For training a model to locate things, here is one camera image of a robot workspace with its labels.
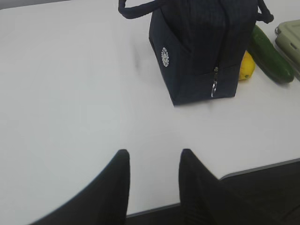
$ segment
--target green cucumber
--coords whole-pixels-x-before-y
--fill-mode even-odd
[[[294,79],[292,66],[278,53],[264,32],[255,25],[248,52],[262,71],[277,83],[289,83]]]

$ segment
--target bag handle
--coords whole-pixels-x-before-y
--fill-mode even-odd
[[[126,0],[119,0],[119,12],[127,19],[135,19],[161,8],[168,0],[154,0],[139,6],[125,8]]]
[[[274,20],[274,16],[270,13],[263,0],[258,0],[258,7],[262,13],[257,13],[257,21],[270,23]]]

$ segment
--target navy blue lunch bag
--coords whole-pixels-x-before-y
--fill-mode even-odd
[[[274,19],[263,0],[125,3],[119,12],[127,19],[153,12],[149,40],[174,105],[234,97],[256,21]]]

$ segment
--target yellow lemon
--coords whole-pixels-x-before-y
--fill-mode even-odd
[[[240,78],[239,80],[249,79],[255,70],[255,62],[252,56],[246,51],[240,65]]]

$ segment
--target black boot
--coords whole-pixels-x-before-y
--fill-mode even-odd
[[[32,225],[123,225],[129,184],[129,154],[119,150],[83,191]]]
[[[185,225],[279,225],[230,192],[189,149],[181,154],[180,203]]]

